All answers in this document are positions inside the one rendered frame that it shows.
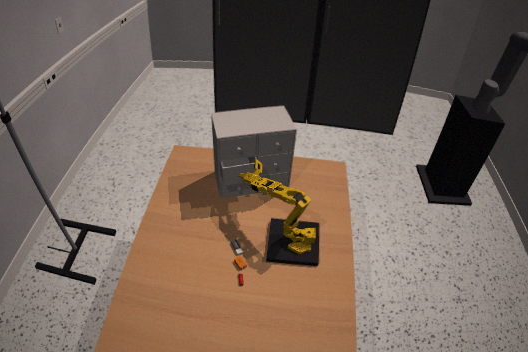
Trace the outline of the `orange nine-volt battery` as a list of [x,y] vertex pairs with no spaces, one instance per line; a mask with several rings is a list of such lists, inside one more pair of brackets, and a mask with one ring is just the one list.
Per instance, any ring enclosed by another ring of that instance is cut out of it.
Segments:
[[237,264],[237,266],[239,267],[240,270],[242,270],[242,269],[247,267],[246,263],[243,261],[241,256],[235,258],[234,262]]

